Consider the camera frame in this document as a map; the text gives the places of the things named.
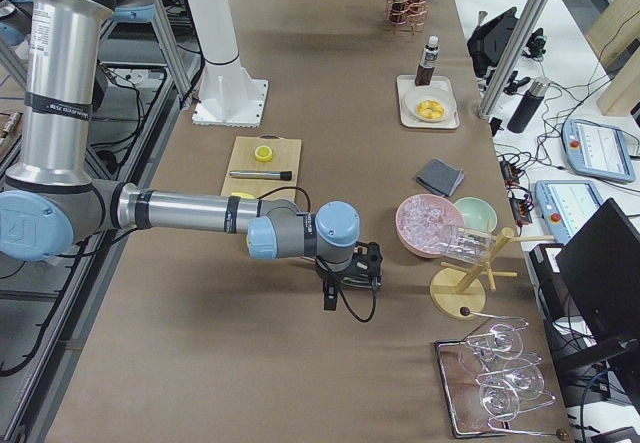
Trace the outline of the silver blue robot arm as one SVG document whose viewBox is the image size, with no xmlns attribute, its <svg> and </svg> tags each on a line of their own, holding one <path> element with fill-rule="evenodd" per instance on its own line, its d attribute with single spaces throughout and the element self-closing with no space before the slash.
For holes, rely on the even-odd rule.
<svg viewBox="0 0 640 443">
<path fill-rule="evenodd" d="M 153 0 L 33 0 L 20 158 L 1 194 L 2 252 L 23 261 L 66 257 L 74 244 L 115 229 L 243 233 L 253 258 L 313 259 L 328 310 L 345 301 L 345 286 L 377 292 L 382 256 L 360 241 L 348 203 L 310 213 L 285 199 L 166 193 L 85 172 L 101 26 L 153 15 Z"/>
</svg>

